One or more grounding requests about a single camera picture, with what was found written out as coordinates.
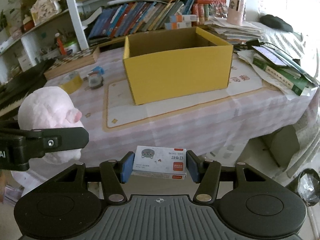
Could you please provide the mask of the white desk mat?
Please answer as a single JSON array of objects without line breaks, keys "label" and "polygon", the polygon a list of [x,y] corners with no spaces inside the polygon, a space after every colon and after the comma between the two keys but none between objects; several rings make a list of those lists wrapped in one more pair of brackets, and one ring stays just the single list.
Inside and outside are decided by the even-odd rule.
[{"label": "white desk mat", "polygon": [[163,119],[184,112],[215,105],[265,90],[278,91],[259,77],[248,64],[236,61],[231,66],[228,88],[167,99],[136,106],[126,79],[108,85],[104,95],[104,131],[129,128],[147,121]]}]

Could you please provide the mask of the orange bottle white cap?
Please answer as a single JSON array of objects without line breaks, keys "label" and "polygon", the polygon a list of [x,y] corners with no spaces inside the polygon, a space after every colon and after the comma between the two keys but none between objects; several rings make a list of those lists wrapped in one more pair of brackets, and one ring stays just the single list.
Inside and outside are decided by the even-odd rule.
[{"label": "orange bottle white cap", "polygon": [[56,33],[55,34],[55,38],[56,38],[56,42],[57,42],[57,45],[59,47],[61,55],[63,55],[63,56],[67,55],[67,53],[65,51],[65,48],[64,48],[64,45],[63,45],[63,42],[62,42],[61,34],[60,33]]}]

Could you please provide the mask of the stack of papers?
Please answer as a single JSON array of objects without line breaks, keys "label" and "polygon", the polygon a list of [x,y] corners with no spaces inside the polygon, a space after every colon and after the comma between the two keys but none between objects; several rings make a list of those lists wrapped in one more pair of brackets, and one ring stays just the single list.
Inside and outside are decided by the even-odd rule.
[{"label": "stack of papers", "polygon": [[214,18],[206,28],[215,36],[231,44],[246,43],[251,40],[262,41],[265,38],[263,29],[249,22],[243,22],[242,25],[230,24],[226,18]]}]

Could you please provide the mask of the white green lid jar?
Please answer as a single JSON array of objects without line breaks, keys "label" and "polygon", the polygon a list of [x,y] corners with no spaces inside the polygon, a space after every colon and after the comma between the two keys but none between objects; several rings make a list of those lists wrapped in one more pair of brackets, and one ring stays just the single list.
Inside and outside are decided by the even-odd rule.
[{"label": "white green lid jar", "polygon": [[73,54],[78,53],[80,51],[80,47],[79,47],[77,40],[71,40],[71,41],[65,43],[63,46],[64,46],[64,49],[65,49],[65,52],[67,53],[67,55],[73,55]]}]

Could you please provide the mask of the black Yamaha keyboard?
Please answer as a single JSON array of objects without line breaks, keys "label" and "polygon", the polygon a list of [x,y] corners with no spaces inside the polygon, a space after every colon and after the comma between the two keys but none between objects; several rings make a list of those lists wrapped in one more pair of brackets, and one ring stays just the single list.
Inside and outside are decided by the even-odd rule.
[{"label": "black Yamaha keyboard", "polygon": [[1,86],[1,118],[15,115],[24,99],[47,83],[44,72],[54,62],[54,59],[41,62],[26,72],[18,74],[6,85]]}]

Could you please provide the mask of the small white staples box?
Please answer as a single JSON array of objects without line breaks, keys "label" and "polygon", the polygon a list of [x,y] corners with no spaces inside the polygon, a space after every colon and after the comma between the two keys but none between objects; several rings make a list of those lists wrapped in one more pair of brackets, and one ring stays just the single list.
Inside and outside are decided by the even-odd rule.
[{"label": "small white staples box", "polygon": [[187,176],[186,149],[137,146],[133,162],[136,176],[183,180]]}]

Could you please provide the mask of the yellow tape roll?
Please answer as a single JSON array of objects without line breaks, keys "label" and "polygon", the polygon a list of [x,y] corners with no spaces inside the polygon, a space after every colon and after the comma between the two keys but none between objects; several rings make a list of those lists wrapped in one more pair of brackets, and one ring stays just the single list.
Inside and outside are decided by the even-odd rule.
[{"label": "yellow tape roll", "polygon": [[59,87],[67,94],[72,94],[82,86],[83,80],[78,71],[72,71],[63,77],[59,82]]}]

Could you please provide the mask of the floral decorated house ornament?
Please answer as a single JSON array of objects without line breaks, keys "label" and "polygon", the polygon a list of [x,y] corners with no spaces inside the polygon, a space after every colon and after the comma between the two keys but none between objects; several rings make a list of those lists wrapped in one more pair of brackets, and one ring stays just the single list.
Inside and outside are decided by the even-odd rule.
[{"label": "floral decorated house ornament", "polygon": [[59,1],[60,0],[36,0],[30,9],[35,26],[47,21],[62,11]]}]

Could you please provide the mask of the green book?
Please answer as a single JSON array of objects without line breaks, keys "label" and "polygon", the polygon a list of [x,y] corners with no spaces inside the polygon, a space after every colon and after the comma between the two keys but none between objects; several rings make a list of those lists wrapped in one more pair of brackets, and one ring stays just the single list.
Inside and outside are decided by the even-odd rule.
[{"label": "green book", "polygon": [[252,66],[256,68],[257,72],[259,72],[257,68],[264,71],[266,74],[261,73],[261,77],[285,93],[289,89],[297,96],[309,95],[316,89],[316,86],[302,74],[292,75],[287,72],[290,69],[269,64],[257,54],[253,56]]}]

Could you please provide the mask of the pink checkered tablecloth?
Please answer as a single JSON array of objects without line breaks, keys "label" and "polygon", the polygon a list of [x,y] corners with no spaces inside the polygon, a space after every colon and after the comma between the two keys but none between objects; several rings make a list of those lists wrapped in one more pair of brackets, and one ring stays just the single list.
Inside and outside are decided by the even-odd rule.
[{"label": "pink checkered tablecloth", "polygon": [[270,134],[302,119],[308,124],[316,121],[317,88],[303,96],[269,89],[119,131],[104,131],[105,89],[115,81],[126,79],[122,53],[122,49],[114,49],[100,55],[97,64],[105,70],[103,87],[92,90],[84,83],[71,95],[89,132],[89,143],[81,155],[87,166],[120,159],[139,145],[186,148],[202,155]]}]

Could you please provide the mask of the black cushion object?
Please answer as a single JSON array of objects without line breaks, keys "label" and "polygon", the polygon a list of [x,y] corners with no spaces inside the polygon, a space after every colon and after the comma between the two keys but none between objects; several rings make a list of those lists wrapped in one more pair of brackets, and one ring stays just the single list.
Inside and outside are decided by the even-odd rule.
[{"label": "black cushion object", "polygon": [[277,16],[267,14],[267,15],[261,16],[259,18],[259,22],[272,29],[278,29],[278,30],[290,32],[290,33],[293,32],[293,27]]}]

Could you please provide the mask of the pink plush pig toy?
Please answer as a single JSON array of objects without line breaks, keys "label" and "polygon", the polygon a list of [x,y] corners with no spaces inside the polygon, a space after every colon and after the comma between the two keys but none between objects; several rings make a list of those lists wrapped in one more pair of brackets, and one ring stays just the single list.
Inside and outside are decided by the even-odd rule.
[{"label": "pink plush pig toy", "polygon": [[[18,124],[22,130],[83,127],[80,121],[82,113],[74,107],[69,95],[60,87],[50,86],[40,88],[30,95],[20,105]],[[69,161],[78,161],[81,150],[68,150],[46,153],[43,163],[62,165]],[[31,181],[29,172],[11,172],[12,177],[24,187],[22,195],[29,193],[47,179]]]}]

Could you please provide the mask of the red boxed book set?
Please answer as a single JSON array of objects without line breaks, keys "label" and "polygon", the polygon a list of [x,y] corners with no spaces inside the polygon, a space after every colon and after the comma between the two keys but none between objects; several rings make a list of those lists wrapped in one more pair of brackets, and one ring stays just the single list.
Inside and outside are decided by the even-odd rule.
[{"label": "red boxed book set", "polygon": [[198,7],[199,21],[201,24],[209,21],[211,17],[227,17],[227,0],[195,0],[195,3]]}]

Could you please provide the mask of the orange blue medicine boxes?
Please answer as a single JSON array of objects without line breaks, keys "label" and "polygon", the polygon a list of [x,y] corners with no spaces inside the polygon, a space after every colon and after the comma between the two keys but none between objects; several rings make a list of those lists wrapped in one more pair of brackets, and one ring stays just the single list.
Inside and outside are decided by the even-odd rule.
[{"label": "orange blue medicine boxes", "polygon": [[194,22],[197,23],[196,15],[172,15],[164,27],[166,30],[191,28]]}]

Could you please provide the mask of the blue object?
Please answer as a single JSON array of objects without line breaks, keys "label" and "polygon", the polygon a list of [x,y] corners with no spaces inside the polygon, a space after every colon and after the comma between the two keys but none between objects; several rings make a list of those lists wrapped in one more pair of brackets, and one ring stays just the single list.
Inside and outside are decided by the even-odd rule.
[{"label": "blue object", "polygon": [[100,75],[104,75],[105,74],[105,71],[102,67],[100,66],[96,66],[95,68],[92,69],[92,72],[97,72],[99,73]]}]

